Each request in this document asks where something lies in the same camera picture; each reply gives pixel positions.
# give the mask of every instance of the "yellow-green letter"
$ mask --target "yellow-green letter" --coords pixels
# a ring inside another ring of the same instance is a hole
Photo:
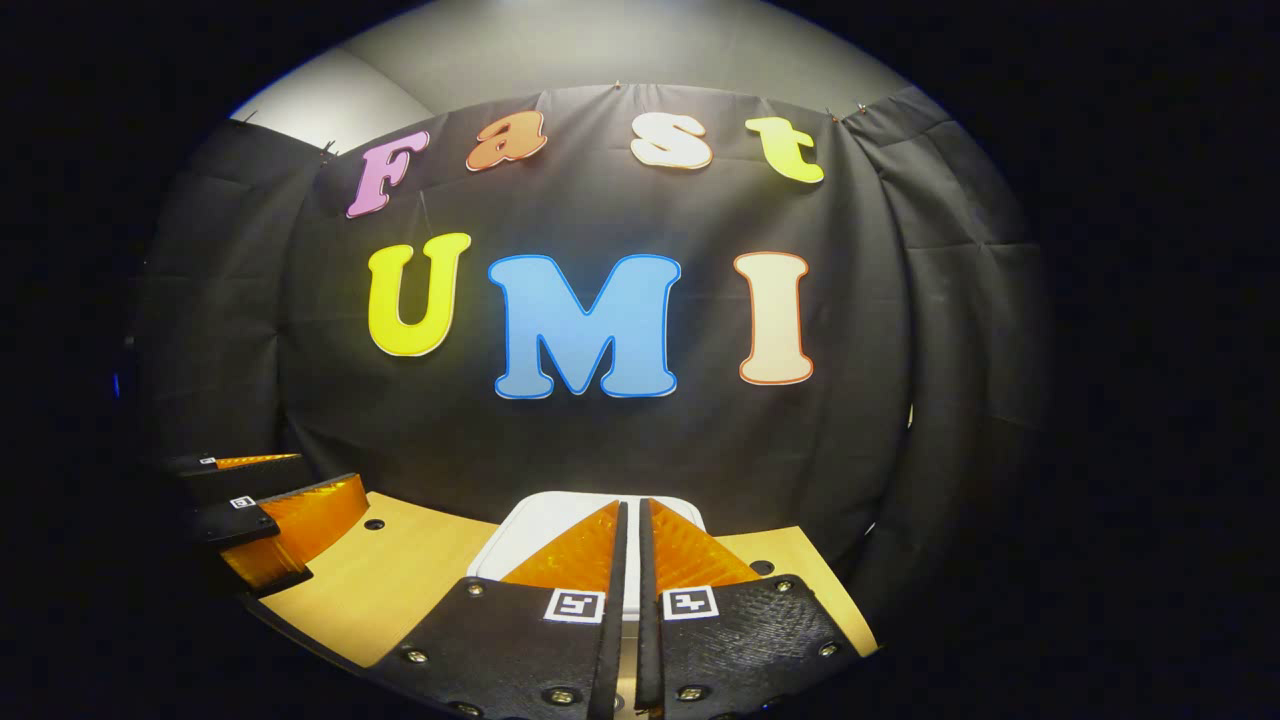
[[[805,163],[800,146],[813,147],[813,138],[794,129],[786,118],[754,118],[746,120],[746,129],[760,133],[764,159],[774,170],[800,182],[822,182],[822,168]]]
[[[413,256],[408,245],[393,245],[369,258],[374,279],[369,287],[369,334],[388,355],[416,357],[444,342],[453,324],[453,291],[458,279],[458,256],[471,247],[471,237],[452,232],[426,241],[422,254],[431,260],[426,288],[426,316],[413,325],[399,319],[399,286],[404,265]]]

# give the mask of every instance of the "yellow letter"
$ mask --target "yellow letter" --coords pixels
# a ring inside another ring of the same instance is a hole
[[[444,342],[453,324],[453,291],[458,279],[458,255],[471,247],[471,237],[452,232],[426,241],[422,254],[431,260],[426,288],[426,316],[415,325],[399,319],[399,284],[404,264],[413,256],[408,245],[393,245],[369,258],[374,273],[369,287],[369,334],[388,355],[426,355]]]
[[[805,163],[800,156],[800,146],[813,147],[813,138],[792,129],[786,118],[755,118],[746,120],[746,129],[760,133],[764,145],[764,159],[773,169],[800,182],[822,182],[822,168]]]
[[[733,269],[751,291],[751,355],[737,374],[756,386],[809,379],[813,360],[800,347],[800,278],[809,264],[787,252],[748,252]]]
[[[467,169],[489,169],[503,160],[520,160],[538,152],[547,145],[543,135],[543,114],[538,110],[513,113],[489,123],[476,136],[480,145],[467,155]]]
[[[689,115],[645,113],[631,120],[631,129],[643,138],[631,141],[631,152],[645,165],[696,170],[712,163],[712,149],[692,137],[707,128]]]

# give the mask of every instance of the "blue letter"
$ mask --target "blue letter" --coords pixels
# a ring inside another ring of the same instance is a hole
[[[628,255],[613,266],[591,310],[582,310],[559,265],[545,255],[503,258],[489,279],[507,302],[507,374],[493,384],[511,400],[535,400],[556,383],[543,373],[538,345],[573,395],[586,392],[604,350],[613,368],[600,389],[613,397],[659,397],[676,391],[667,370],[667,295],[680,264],[662,255]]]

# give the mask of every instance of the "screw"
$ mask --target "screw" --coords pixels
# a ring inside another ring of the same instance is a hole
[[[704,697],[707,697],[707,688],[701,685],[685,685],[676,694],[676,698],[681,702],[696,702]]]
[[[577,702],[577,693],[568,688],[552,688],[544,696],[552,705],[573,705]]]

